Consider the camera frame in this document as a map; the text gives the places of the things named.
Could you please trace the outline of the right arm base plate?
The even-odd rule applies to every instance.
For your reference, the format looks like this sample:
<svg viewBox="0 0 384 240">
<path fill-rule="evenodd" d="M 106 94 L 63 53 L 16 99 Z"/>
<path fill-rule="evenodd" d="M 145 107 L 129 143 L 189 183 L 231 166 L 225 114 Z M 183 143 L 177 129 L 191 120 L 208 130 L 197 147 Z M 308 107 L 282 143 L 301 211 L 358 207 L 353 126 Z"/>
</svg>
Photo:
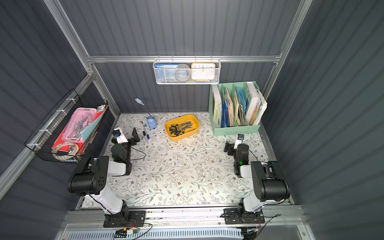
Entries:
<svg viewBox="0 0 384 240">
<path fill-rule="evenodd" d="M 221 214 L 227 225 L 237 224 L 263 224 L 265 218 L 258 213 L 244 212 L 242 209 L 227 208 Z"/>
</svg>

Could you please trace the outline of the yellow storage tray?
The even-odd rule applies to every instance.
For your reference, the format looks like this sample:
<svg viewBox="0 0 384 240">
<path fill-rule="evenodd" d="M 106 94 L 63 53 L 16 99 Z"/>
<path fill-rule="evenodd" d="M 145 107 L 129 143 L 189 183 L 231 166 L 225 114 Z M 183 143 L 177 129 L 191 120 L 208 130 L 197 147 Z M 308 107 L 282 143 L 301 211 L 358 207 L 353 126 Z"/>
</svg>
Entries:
<svg viewBox="0 0 384 240">
<path fill-rule="evenodd" d="M 199 128 L 200 123 L 194 115 L 184 115 L 165 124 L 166 133 L 174 142 L 196 134 Z"/>
</svg>

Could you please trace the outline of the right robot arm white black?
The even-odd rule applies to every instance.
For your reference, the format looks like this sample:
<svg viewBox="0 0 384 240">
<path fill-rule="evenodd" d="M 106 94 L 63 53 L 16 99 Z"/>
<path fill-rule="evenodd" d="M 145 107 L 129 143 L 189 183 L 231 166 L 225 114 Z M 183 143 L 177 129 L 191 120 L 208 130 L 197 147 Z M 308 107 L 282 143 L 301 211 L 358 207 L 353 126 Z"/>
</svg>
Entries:
<svg viewBox="0 0 384 240">
<path fill-rule="evenodd" d="M 234 146 L 234 173 L 253 183 L 253 191 L 242 199 L 245 212 L 254 213 L 264 206 L 279 205 L 288 200 L 291 192 L 277 161 L 249 161 L 249 146 Z"/>
</svg>

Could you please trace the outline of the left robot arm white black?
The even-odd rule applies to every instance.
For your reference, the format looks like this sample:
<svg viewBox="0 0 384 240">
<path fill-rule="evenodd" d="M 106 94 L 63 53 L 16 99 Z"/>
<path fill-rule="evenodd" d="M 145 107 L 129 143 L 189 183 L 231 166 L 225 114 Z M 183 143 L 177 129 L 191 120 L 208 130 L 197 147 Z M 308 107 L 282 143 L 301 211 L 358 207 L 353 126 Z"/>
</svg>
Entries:
<svg viewBox="0 0 384 240">
<path fill-rule="evenodd" d="M 98 158 L 83 157 L 68 181 L 68 191 L 83 197 L 89 197 L 102 207 L 105 214 L 105 228 L 128 226 L 132 224 L 129 209 L 125 201 L 117 197 L 107 186 L 107 177 L 128 176 L 132 172 L 131 149 L 140 142 L 137 129 L 133 128 L 128 139 L 121 128 L 113 130 L 109 156 Z"/>
</svg>

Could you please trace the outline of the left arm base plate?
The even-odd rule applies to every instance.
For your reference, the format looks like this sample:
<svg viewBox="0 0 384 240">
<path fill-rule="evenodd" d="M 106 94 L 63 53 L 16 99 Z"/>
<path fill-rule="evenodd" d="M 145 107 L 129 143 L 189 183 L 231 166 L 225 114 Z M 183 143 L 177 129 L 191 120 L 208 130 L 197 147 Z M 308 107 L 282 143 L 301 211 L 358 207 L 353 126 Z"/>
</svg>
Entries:
<svg viewBox="0 0 384 240">
<path fill-rule="evenodd" d="M 125 213 L 107 215 L 105 214 L 104 228 L 132 228 L 143 227 L 146 217 L 146 211 L 129 211 Z"/>
</svg>

